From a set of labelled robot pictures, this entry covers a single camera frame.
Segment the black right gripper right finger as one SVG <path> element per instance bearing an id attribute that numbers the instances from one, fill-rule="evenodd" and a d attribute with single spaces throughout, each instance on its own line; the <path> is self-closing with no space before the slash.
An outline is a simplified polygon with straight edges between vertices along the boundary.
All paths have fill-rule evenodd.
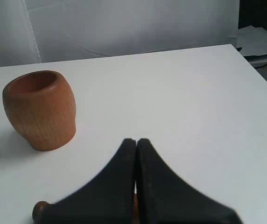
<path id="1" fill-rule="evenodd" d="M 240 224 L 237 213 L 181 179 L 148 139 L 137 143 L 136 186 L 142 224 Z"/>

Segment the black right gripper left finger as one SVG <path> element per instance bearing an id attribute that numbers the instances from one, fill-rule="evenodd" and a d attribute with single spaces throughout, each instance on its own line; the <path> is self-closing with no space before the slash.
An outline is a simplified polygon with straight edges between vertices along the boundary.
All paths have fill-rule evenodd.
<path id="1" fill-rule="evenodd" d="M 86 185 L 47 207 L 37 224 L 130 224 L 136 142 L 124 139 L 108 164 Z"/>

